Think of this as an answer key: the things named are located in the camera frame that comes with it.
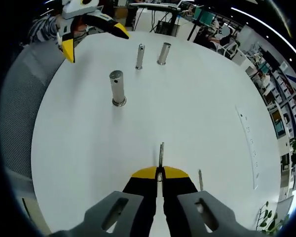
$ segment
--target person's hand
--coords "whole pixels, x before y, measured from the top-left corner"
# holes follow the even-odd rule
[[[82,22],[82,19],[80,18],[80,19],[78,20],[77,25],[74,27],[74,34],[76,35],[76,34],[79,34],[79,33],[81,33],[81,32],[84,32],[86,28],[87,28],[87,25],[84,24],[84,23]]]
[[[61,15],[57,15],[56,17],[57,17],[56,25],[57,25],[57,28],[59,29],[60,23],[61,23],[61,21],[64,20],[64,18]],[[77,24],[74,26],[74,34],[75,35],[80,34],[80,33],[84,32],[86,28],[87,28],[87,25],[82,22],[82,19],[80,17]]]

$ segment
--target metal cylinder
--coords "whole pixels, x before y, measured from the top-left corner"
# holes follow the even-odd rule
[[[170,50],[171,44],[170,43],[163,43],[160,56],[157,60],[157,63],[160,65],[166,64],[166,59]]]
[[[124,95],[123,72],[120,70],[111,72],[110,80],[113,93],[112,103],[117,107],[121,107],[126,104],[126,97]]]
[[[140,70],[143,68],[143,58],[144,58],[145,46],[140,44],[138,46],[137,62],[135,68]]]

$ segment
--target office chair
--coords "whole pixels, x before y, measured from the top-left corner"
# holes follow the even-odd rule
[[[232,59],[233,56],[235,56],[238,49],[238,44],[235,41],[231,41],[230,43],[224,46],[221,46],[220,44],[217,43],[215,44],[215,46],[216,46],[216,52],[228,59]]]
[[[35,198],[31,145],[45,91],[64,61],[53,41],[26,46],[9,68],[0,93],[0,151],[15,194]]]

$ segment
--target ceiling light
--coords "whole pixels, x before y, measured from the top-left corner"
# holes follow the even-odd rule
[[[51,2],[51,1],[54,1],[54,0],[48,0],[48,1],[44,2],[44,4],[49,3],[49,2]]]
[[[249,17],[251,17],[252,19],[255,19],[256,21],[258,21],[258,22],[260,22],[262,25],[264,25],[264,26],[266,26],[267,28],[269,28],[271,31],[273,31],[275,34],[277,34],[277,36],[279,37],[279,38],[281,38],[293,51],[294,51],[294,53],[296,54],[296,49],[280,34],[280,33],[278,33],[276,30],[274,30],[272,27],[270,27],[268,24],[266,24],[266,23],[264,23],[263,21],[261,21],[261,20],[259,20],[258,18],[256,18],[256,17],[254,17],[254,16],[252,16],[252,15],[250,15],[250,14],[248,14],[248,13],[246,13],[246,12],[244,12],[244,11],[241,11],[241,10],[238,10],[237,8],[234,8],[234,7],[232,7],[231,8],[232,10],[235,10],[235,11],[238,11],[238,12],[240,12],[240,13],[242,13],[242,14],[244,14],[244,15],[246,15],[246,16],[249,16]]]

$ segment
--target thin metal rod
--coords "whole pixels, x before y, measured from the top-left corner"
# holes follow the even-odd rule
[[[161,53],[160,56],[157,60],[157,63],[159,65],[165,65],[166,64],[166,59],[170,50],[171,44],[170,43],[163,43],[162,49],[161,49]]]
[[[162,167],[163,165],[163,148],[164,148],[164,142],[160,145],[160,153],[159,153],[159,167]]]
[[[137,70],[140,70],[141,68],[143,68],[144,52],[145,52],[145,46],[143,44],[140,44],[138,46],[137,62],[135,66]]]
[[[198,170],[198,177],[199,177],[200,191],[203,191],[204,186],[203,186],[203,179],[202,179],[202,171],[200,169]]]
[[[126,104],[126,97],[124,95],[123,72],[120,70],[111,72],[110,80],[113,93],[112,103],[117,107],[121,107]]]
[[[203,13],[203,10],[199,13],[198,17],[197,17],[197,20],[194,22],[194,26],[191,30],[191,32],[189,33],[188,37],[187,37],[187,41],[189,41],[189,39],[191,38],[191,36],[193,35],[193,32],[195,31],[195,28],[196,28],[196,23],[199,22],[199,20],[201,19],[201,16],[202,16],[202,13]]]

